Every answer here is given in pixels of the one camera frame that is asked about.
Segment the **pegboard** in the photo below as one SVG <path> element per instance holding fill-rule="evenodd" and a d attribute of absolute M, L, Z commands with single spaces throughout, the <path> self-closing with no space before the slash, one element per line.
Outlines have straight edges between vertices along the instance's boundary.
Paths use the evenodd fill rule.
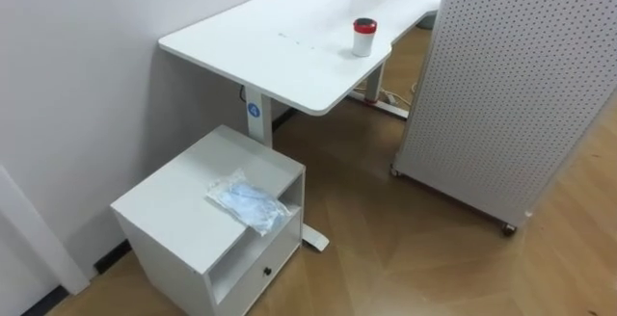
<path fill-rule="evenodd" d="M 520 225 L 617 86 L 617 0 L 443 0 L 396 170 Z"/>

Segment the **plastic bag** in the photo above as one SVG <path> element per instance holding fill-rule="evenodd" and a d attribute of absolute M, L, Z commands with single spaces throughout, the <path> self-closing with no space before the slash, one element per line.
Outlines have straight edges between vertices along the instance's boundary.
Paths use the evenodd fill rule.
<path fill-rule="evenodd" d="M 277 226 L 289 210 L 275 197 L 249 183 L 241 170 L 210 185 L 206 197 L 261 236 Z"/>

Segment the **baseboard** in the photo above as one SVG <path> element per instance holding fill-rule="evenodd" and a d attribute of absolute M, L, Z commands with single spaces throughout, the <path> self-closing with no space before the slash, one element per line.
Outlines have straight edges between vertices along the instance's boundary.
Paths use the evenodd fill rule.
<path fill-rule="evenodd" d="M 293 118 L 294 115 L 298 112 L 297 109 L 289 108 L 282 115 L 280 115 L 277 119 L 272 121 L 272 131 L 276 132 L 283 123 L 287 122 L 289 119 Z"/>
<path fill-rule="evenodd" d="M 124 240 L 118 246 L 110 250 L 101 259 L 94 263 L 94 269 L 101 275 L 109 270 L 114 264 L 121 260 L 127 253 L 133 250 L 128 240 Z"/>
<path fill-rule="evenodd" d="M 22 313 L 21 316 L 43 316 L 46 315 L 52 308 L 56 307 L 61 301 L 68 297 L 68 291 L 63 286 L 54 288 L 43 297 L 38 303 Z"/>

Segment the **caster wheel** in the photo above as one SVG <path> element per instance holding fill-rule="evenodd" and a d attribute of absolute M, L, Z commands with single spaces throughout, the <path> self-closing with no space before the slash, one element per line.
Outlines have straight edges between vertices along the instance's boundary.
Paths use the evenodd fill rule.
<path fill-rule="evenodd" d="M 389 165 L 389 173 L 395 177 L 398 177 L 401 175 L 401 173 L 398 170 L 396 170 L 393 165 Z"/>
<path fill-rule="evenodd" d="M 517 228 L 511 224 L 503 224 L 501 226 L 501 233 L 503 233 L 503 236 L 506 238 L 513 236 L 514 233 L 516 232 L 517 232 Z"/>

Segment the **red lid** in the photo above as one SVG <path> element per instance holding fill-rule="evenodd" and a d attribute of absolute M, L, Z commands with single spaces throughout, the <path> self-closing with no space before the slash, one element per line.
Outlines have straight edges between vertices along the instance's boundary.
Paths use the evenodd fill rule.
<path fill-rule="evenodd" d="M 377 31 L 377 21 L 368 17 L 357 18 L 354 21 L 354 31 L 362 34 L 373 34 Z"/>

